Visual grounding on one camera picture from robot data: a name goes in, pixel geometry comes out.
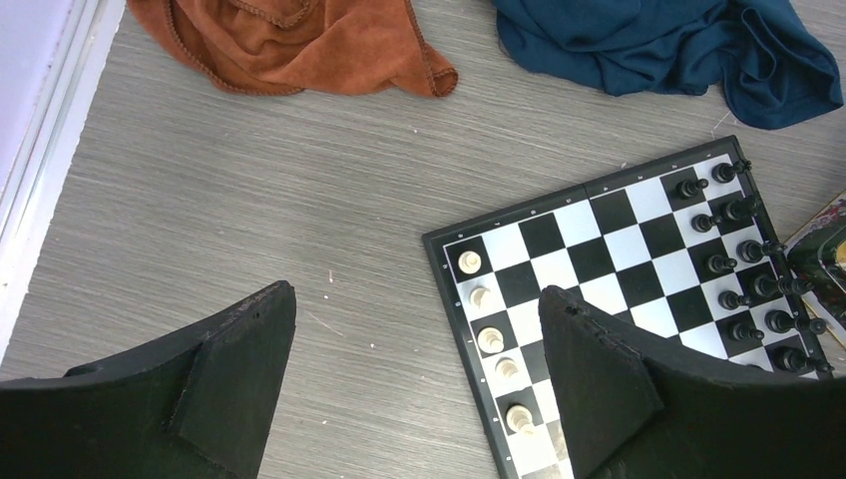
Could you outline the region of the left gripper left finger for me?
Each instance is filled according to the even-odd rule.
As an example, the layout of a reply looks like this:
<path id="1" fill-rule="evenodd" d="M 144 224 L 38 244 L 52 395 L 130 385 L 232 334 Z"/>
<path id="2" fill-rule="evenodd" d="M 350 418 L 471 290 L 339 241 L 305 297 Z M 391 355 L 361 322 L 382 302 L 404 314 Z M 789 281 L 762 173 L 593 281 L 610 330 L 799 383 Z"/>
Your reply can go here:
<path id="1" fill-rule="evenodd" d="M 1 384 L 5 478 L 254 478 L 295 331 L 274 282 L 54 378 Z"/>

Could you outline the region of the gold tin tray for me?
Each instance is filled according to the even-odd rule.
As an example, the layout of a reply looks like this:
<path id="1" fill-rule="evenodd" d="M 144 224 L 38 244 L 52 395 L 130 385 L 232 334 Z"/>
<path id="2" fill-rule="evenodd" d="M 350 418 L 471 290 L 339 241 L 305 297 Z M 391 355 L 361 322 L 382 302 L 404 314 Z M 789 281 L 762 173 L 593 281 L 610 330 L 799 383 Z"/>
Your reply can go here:
<path id="1" fill-rule="evenodd" d="M 845 346 L 845 192 L 816 213 L 787 246 L 791 271 L 813 283 L 802 300 Z"/>

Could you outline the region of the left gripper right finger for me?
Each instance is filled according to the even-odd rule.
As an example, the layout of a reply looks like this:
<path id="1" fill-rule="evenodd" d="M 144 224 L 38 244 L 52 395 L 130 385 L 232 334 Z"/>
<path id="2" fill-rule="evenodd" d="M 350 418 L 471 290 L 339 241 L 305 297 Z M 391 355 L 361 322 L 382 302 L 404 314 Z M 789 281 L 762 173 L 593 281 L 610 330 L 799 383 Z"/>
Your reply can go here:
<path id="1" fill-rule="evenodd" d="M 841 478 L 845 382 L 719 359 L 555 285 L 538 305 L 578 478 Z"/>

